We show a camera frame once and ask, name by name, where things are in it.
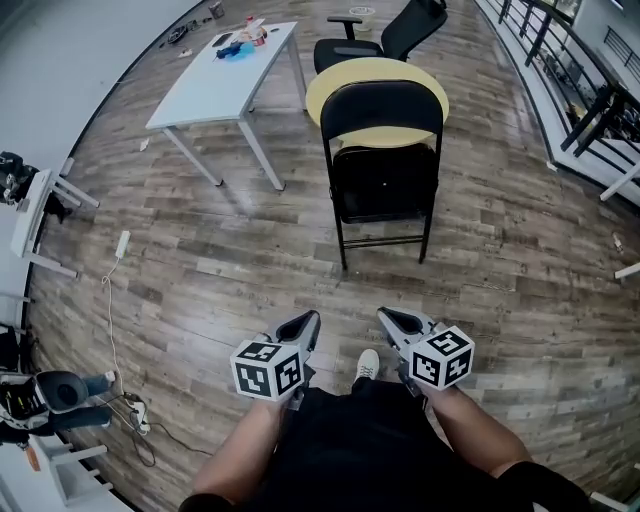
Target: cable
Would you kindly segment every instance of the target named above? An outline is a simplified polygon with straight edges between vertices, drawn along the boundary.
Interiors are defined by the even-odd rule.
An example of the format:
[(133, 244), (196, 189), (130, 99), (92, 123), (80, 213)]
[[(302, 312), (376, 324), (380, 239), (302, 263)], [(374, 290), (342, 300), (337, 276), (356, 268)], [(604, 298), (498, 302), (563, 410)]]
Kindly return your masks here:
[[(113, 317), (111, 316), (111, 304), (113, 302), (113, 294), (111, 291), (111, 274), (113, 274), (116, 270), (116, 268), (118, 267), (118, 263), (120, 263), (120, 259), (121, 258), (116, 258), (116, 263), (113, 266), (113, 268), (109, 271), (109, 273), (106, 276), (102, 276), (102, 286), (104, 286), (105, 284), (109, 285), (109, 339), (111, 340), (111, 346), (113, 347), (113, 363), (116, 365), (116, 371), (118, 372), (117, 377), (118, 379), (120, 379), (120, 393), (121, 396), (125, 396), (126, 393), (124, 391), (124, 377), (122, 376), (122, 371), (120, 370), (120, 367), (118, 366), (118, 356), (116, 354), (116, 342), (113, 339)], [(131, 402), (129, 402), (129, 400), (127, 400), (127, 398), (125, 397), (124, 401), (127, 403), (127, 405), (129, 406), (129, 408), (132, 408), (133, 405)]]
[(102, 400), (102, 398), (100, 398), (99, 396), (96, 396), (96, 398), (102, 400), (102, 405), (99, 405), (98, 407), (104, 407), (105, 405), (109, 405), (111, 402), (115, 402), (118, 398), (123, 398), (124, 395), (118, 395), (118, 396), (114, 396), (111, 400), (107, 400), (106, 402), (104, 400)]
[(145, 423), (146, 425), (155, 425), (160, 427), (162, 430), (165, 431), (165, 433), (171, 438), (173, 439), (176, 443), (178, 443), (180, 446), (182, 446), (183, 448), (186, 448), (187, 450), (189, 450), (190, 452), (194, 452), (194, 453), (202, 453), (204, 455), (209, 455), (209, 457), (213, 457), (213, 453), (207, 452), (205, 450), (197, 450), (195, 448), (191, 448), (188, 444), (180, 441), (180, 439), (175, 438), (173, 435), (171, 435), (171, 432), (169, 432), (167, 430), (167, 427), (165, 427), (162, 423)]
[(131, 423), (129, 423), (129, 422), (127, 421), (127, 419), (126, 419), (122, 414), (120, 414), (118, 411), (116, 411), (116, 410), (113, 408), (113, 406), (109, 403), (109, 402), (111, 402), (111, 400), (109, 400), (109, 402), (105, 402), (105, 401), (104, 401), (102, 398), (100, 398), (99, 396), (96, 396), (96, 398), (97, 398), (98, 400), (100, 400), (100, 401), (103, 403), (103, 405), (101, 405), (100, 407), (104, 407), (104, 406), (106, 405), (106, 406), (107, 406), (107, 407), (109, 407), (113, 412), (115, 412), (118, 416), (120, 416), (120, 418), (122, 419), (122, 421), (124, 421), (124, 423), (125, 423), (125, 425), (126, 425), (127, 427), (129, 427), (131, 430), (135, 430), (134, 426), (133, 426), (133, 425), (131, 425)]
[[(133, 418), (131, 418), (131, 415), (134, 413), (135, 411), (131, 411), (129, 413), (129, 420), (131, 420), (131, 423), (135, 423), (133, 421)], [(148, 460), (145, 460), (145, 458), (140, 455), (140, 449), (138, 448), (138, 443), (136, 443), (136, 435), (138, 437), (140, 437), (140, 439), (142, 440), (142, 443), (145, 445), (145, 448), (147, 449), (147, 451), (151, 454), (151, 462), (149, 462)], [(131, 442), (133, 443), (133, 449), (136, 451), (136, 455), (138, 456), (138, 459), (140, 460), (140, 462), (142, 462), (142, 465), (148, 468), (153, 468), (156, 465), (156, 454), (153, 451), (153, 446), (151, 446), (151, 444), (149, 444), (149, 441), (147, 441), (144, 436), (137, 430), (137, 429), (133, 429), (131, 431)]]

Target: white sneaker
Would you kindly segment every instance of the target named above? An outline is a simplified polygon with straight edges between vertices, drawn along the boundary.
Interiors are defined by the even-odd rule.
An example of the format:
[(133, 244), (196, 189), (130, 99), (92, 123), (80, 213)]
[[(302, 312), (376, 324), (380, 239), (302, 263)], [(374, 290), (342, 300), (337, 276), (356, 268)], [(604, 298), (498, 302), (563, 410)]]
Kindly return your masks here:
[(378, 353), (375, 350), (368, 348), (360, 354), (360, 359), (358, 359), (358, 370), (356, 372), (354, 382), (360, 377), (376, 380), (378, 370), (380, 370), (380, 358), (378, 357)]

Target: blue object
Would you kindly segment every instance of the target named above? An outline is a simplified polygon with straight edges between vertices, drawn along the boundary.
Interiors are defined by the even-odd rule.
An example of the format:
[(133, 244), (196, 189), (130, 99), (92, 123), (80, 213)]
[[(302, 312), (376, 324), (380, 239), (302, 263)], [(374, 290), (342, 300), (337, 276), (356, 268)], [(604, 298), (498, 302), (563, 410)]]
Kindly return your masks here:
[(254, 53), (256, 49), (253, 47), (251, 42), (241, 43), (235, 42), (231, 43), (228, 47), (223, 48), (222, 50), (218, 50), (216, 55), (219, 59), (227, 59), (227, 60), (240, 60), (244, 59), (250, 53)]

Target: office chair armrest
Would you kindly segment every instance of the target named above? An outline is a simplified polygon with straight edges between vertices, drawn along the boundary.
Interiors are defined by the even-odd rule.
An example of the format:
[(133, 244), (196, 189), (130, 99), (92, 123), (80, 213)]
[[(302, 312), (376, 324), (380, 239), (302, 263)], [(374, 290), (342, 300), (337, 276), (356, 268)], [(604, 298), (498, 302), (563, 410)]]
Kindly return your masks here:
[(348, 57), (378, 57), (378, 52), (371, 48), (349, 48), (346, 46), (339, 46), (334, 48), (333, 51), (338, 55), (345, 55)]
[(362, 20), (356, 16), (329, 16), (327, 18), (329, 23), (342, 23), (344, 24), (344, 31), (347, 33), (347, 39), (355, 39), (356, 34), (353, 32), (353, 24), (361, 24)]

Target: round tabletop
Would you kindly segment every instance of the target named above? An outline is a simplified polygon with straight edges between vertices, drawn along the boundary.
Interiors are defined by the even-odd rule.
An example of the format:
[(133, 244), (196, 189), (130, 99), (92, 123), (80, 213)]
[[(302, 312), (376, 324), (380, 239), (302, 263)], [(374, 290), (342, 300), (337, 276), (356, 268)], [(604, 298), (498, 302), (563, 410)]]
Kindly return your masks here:
[[(353, 82), (369, 80), (411, 80), (430, 89), (442, 105), (443, 122), (449, 115), (449, 99), (442, 86), (429, 73), (395, 59), (363, 57), (335, 64), (316, 76), (307, 89), (307, 110), (313, 122), (320, 126), (320, 113), (324, 102), (340, 87)], [(376, 126), (340, 135), (348, 146), (370, 148), (396, 148), (416, 144), (431, 132), (397, 126)]]

